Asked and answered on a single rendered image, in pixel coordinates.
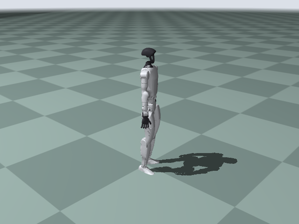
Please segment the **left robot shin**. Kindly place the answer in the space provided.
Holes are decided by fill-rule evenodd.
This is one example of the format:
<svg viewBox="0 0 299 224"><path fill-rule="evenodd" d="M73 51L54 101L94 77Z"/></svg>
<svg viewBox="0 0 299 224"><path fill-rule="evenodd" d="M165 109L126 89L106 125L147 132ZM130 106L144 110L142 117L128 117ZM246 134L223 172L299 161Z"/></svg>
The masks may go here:
<svg viewBox="0 0 299 224"><path fill-rule="evenodd" d="M156 137L156 136L154 136L154 138L153 138L153 140L152 140L152 142L151 142L151 150L150 150L150 155L149 155L148 160L150 160L150 156L151 156L151 154L152 154L152 150L153 150L154 143L155 143L155 137Z"/></svg>

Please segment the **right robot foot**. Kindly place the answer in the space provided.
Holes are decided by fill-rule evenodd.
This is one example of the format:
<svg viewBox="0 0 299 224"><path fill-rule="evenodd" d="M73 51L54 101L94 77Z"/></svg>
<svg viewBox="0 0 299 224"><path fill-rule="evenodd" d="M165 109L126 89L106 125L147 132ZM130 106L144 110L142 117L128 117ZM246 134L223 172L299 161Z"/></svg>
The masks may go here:
<svg viewBox="0 0 299 224"><path fill-rule="evenodd" d="M140 171L146 173L146 174L149 174L149 175L154 175L154 174L155 174L155 173L152 172L148 167L146 167L146 168L142 168L142 165L140 165L138 169L139 169Z"/></svg>

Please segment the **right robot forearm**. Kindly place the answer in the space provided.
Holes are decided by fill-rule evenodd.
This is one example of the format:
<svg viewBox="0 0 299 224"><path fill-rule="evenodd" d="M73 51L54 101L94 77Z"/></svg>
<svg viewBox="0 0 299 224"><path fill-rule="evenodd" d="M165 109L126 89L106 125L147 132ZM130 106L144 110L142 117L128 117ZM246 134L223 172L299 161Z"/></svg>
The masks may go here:
<svg viewBox="0 0 299 224"><path fill-rule="evenodd" d="M142 112L143 112L143 116L148 116L148 102L149 100L148 98L148 93L144 92L142 94Z"/></svg>

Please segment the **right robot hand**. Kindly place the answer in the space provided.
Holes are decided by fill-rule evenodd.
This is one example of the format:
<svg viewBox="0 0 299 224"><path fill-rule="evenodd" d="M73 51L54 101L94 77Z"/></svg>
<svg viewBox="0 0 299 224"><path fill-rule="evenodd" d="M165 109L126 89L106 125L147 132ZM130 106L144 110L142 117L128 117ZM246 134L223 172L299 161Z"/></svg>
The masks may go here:
<svg viewBox="0 0 299 224"><path fill-rule="evenodd" d="M142 117L143 117L143 119L142 119L142 126L141 126L141 128L143 127L143 128L149 128L149 123L150 123L150 125L151 125L151 122L150 122L150 120L149 120L149 115L148 116L143 116L143 112L142 112ZM144 125L143 125L144 124ZM146 125L146 126L145 126ZM148 125L148 126L147 126Z"/></svg>

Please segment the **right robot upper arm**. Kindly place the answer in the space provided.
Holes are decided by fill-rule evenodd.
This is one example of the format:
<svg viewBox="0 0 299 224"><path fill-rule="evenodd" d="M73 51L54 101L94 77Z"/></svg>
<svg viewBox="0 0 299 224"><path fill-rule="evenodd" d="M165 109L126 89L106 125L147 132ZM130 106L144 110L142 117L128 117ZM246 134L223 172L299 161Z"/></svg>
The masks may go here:
<svg viewBox="0 0 299 224"><path fill-rule="evenodd" d="M147 92L147 93L148 93L148 98L150 97L150 92L147 91L149 76L150 76L150 75L149 75L149 71L148 71L148 70L143 70L143 71L140 73L142 94L143 94L144 92Z"/></svg>

